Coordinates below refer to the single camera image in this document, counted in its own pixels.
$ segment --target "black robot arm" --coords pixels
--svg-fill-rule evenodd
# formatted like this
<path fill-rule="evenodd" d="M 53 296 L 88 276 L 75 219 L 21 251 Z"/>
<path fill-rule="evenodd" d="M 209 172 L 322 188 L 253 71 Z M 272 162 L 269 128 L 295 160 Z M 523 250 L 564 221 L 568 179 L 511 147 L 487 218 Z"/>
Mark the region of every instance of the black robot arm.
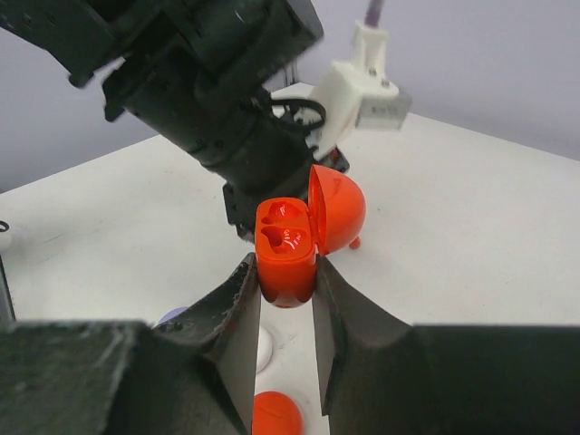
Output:
<path fill-rule="evenodd" d="M 128 111 L 223 177 L 240 235 L 262 200 L 306 191 L 307 130 L 276 118 L 262 85 L 322 38 L 310 0 L 0 0 L 0 26 L 76 87 L 123 59 L 102 86 L 106 119 Z"/>

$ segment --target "table surface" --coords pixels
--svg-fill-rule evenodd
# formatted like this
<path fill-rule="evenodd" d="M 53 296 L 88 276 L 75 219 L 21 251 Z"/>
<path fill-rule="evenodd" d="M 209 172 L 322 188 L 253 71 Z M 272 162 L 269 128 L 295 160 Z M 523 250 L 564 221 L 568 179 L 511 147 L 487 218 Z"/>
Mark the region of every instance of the table surface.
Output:
<path fill-rule="evenodd" d="M 305 95 L 296 85 L 278 95 Z M 341 144 L 368 206 L 362 247 L 331 259 L 408 323 L 580 324 L 580 162 L 410 115 Z M 223 181 L 161 137 L 0 195 L 16 316 L 157 322 L 223 282 L 252 246 Z M 275 337 L 256 391 L 320 418 L 309 304 L 263 304 Z"/>

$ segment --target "white plastic mount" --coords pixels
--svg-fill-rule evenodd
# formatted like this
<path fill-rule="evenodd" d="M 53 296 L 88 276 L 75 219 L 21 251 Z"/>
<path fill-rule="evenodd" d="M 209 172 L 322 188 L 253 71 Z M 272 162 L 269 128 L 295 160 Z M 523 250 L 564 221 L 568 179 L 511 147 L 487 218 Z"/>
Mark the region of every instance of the white plastic mount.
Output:
<path fill-rule="evenodd" d="M 401 127 L 400 116 L 394 119 L 388 113 L 389 103 L 400 95 L 399 88 L 389 81 L 385 72 L 388 42 L 388 32 L 357 22 L 352 60 L 333 61 L 313 89 L 309 98 L 320 102 L 327 112 L 326 124 L 308 139 L 309 145 L 318 145 L 314 154 L 318 160 L 354 128 L 398 130 Z"/>

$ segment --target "background wall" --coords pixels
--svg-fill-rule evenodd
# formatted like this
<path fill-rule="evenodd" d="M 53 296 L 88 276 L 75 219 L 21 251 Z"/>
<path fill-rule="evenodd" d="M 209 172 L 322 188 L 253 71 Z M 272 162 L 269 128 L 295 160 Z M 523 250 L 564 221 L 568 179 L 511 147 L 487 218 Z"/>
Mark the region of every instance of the background wall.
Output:
<path fill-rule="evenodd" d="M 326 39 L 300 70 L 316 83 L 350 55 L 367 0 L 313 2 Z M 580 160 L 579 17 L 577 0 L 386 0 L 388 71 L 418 114 Z M 75 90 L 47 53 L 4 31 L 0 59 L 0 191 L 154 134 L 131 116 L 107 123 L 98 81 Z"/>
<path fill-rule="evenodd" d="M 324 42 L 300 63 L 316 83 L 351 53 L 368 0 L 313 0 Z M 387 72 L 412 112 L 580 160 L 578 0 L 386 0 Z"/>

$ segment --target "white circular object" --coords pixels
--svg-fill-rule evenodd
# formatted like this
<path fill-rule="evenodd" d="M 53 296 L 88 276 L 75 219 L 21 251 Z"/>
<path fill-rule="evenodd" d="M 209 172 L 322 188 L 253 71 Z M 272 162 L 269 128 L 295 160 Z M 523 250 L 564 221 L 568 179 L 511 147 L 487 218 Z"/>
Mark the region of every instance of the white circular object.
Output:
<path fill-rule="evenodd" d="M 7 251 L 12 244 L 12 235 L 10 232 L 0 233 L 0 254 Z"/>
<path fill-rule="evenodd" d="M 256 373 L 262 372 L 270 363 L 273 349 L 274 339 L 272 334 L 264 326 L 260 326 L 260 332 L 257 337 Z"/>

